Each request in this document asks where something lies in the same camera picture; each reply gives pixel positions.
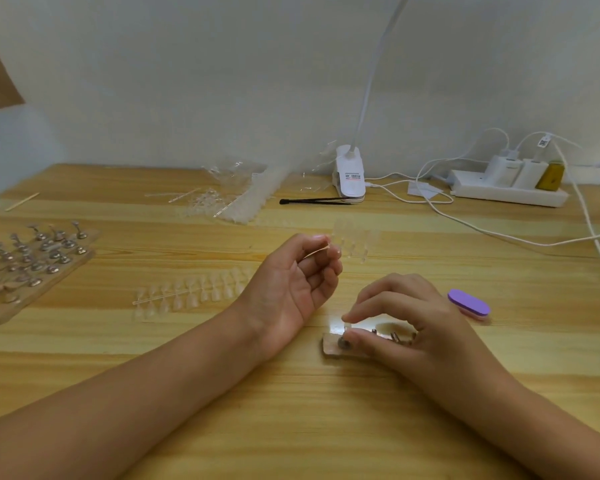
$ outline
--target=nail file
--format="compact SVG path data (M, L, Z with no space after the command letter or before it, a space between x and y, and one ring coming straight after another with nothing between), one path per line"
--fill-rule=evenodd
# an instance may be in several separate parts
M486 317L491 313L490 307L485 302L462 290L451 290L447 297L451 303L464 308L478 317Z

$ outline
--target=wooden table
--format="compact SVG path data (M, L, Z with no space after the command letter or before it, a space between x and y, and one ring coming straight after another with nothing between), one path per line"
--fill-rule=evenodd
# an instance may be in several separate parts
M457 287L488 302L493 323L477 330L497 357L526 385L600 430L600 259L592 243L511 244L378 189L351 207L281 207L270 200L248 226L182 218L183 207L168 204L168 196L144 196L211 183L196 171L59 165L0 196L0 240L28 231L23 227L32 221L68 226L78 219L103 231L92 261L0 326L0 415L146 352L224 306L133 322L136 288L255 266L290 234L329 232L344 217L382 231L368 261L345 259L336 294L295 341L177 430L128 478L528 477L391 371L321 355L322 333L342 330L340 316L360 288L392 271L420 273L442 292ZM35 192L39 197L5 213ZM600 188L585 193L600 223ZM445 209L544 242L587 234L573 198L563 209L467 199Z

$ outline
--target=tweezers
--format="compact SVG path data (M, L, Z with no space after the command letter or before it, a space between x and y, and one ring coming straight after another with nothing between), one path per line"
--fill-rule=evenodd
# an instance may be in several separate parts
M280 205L286 205L288 203L314 203L318 205L352 205L351 202L342 202L344 197L318 197L318 198L281 198Z

